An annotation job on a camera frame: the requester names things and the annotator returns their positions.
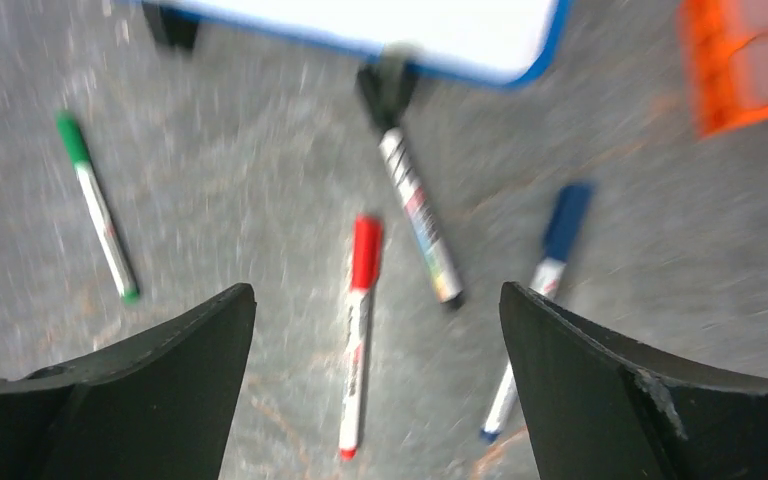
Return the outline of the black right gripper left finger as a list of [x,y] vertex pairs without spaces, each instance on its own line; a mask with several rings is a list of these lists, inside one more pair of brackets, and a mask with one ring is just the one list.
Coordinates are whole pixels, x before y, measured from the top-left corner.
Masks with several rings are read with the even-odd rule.
[[215,479],[253,337],[238,283],[96,352],[0,379],[0,479]]

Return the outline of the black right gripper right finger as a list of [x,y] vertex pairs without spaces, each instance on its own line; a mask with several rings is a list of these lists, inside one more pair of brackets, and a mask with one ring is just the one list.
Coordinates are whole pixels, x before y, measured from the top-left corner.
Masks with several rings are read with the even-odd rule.
[[544,479],[768,479],[768,378],[694,362],[514,282],[499,316]]

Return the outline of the red cap marker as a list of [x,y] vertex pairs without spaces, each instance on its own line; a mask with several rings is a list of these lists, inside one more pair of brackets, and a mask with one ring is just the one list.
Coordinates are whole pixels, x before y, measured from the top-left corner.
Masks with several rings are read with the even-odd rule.
[[347,376],[338,434],[338,451],[344,461],[354,458],[359,445],[367,327],[371,313],[371,292],[380,265],[381,239],[382,225],[376,217],[359,215],[356,218],[347,295]]

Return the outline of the blue framed whiteboard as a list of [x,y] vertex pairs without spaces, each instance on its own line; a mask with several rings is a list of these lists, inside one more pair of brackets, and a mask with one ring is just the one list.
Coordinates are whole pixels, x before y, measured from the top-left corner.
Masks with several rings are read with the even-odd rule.
[[550,66],[571,2],[165,1],[188,20],[225,23],[374,59],[404,49],[424,74],[514,89]]

